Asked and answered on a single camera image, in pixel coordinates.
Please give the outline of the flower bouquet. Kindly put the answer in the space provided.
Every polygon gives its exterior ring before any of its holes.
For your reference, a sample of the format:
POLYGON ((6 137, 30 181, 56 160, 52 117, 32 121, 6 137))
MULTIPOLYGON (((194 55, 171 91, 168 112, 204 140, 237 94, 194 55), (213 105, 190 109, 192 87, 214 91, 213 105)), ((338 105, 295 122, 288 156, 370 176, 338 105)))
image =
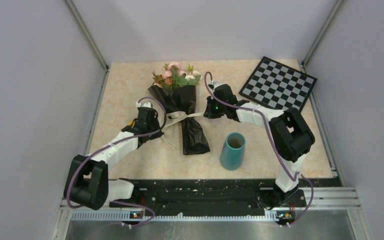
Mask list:
MULTIPOLYGON (((148 92, 163 105, 167 114, 177 111, 196 113, 197 86, 203 79, 202 74, 190 64, 182 69, 178 62, 165 63, 163 69, 164 73, 152 73, 153 83, 148 92)), ((184 155, 199 155, 211 151, 204 130, 196 117, 179 123, 184 155)))

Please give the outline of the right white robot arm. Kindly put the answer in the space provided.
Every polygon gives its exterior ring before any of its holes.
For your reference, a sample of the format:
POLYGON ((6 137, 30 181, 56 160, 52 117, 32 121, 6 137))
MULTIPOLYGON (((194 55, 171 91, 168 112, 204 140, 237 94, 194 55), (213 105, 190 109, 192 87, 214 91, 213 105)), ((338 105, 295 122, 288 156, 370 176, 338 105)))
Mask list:
POLYGON ((279 206, 287 206, 294 198, 292 190, 298 186, 304 159, 315 143, 315 136, 300 111, 294 107, 277 110, 248 100, 237 100, 228 84, 216 82, 205 87, 209 93, 205 118, 227 117, 266 130, 281 166, 275 179, 278 189, 273 192, 273 200, 279 206))

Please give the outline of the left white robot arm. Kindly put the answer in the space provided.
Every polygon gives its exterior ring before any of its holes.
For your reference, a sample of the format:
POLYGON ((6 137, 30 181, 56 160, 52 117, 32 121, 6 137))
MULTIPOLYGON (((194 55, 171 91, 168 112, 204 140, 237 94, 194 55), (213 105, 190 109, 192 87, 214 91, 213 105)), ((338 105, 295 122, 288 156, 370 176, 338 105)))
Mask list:
POLYGON ((99 210, 109 196, 110 169, 147 141, 163 135, 158 112, 150 102, 138 103, 137 110, 137 117, 113 140, 93 153, 72 159, 63 192, 70 208, 99 210))

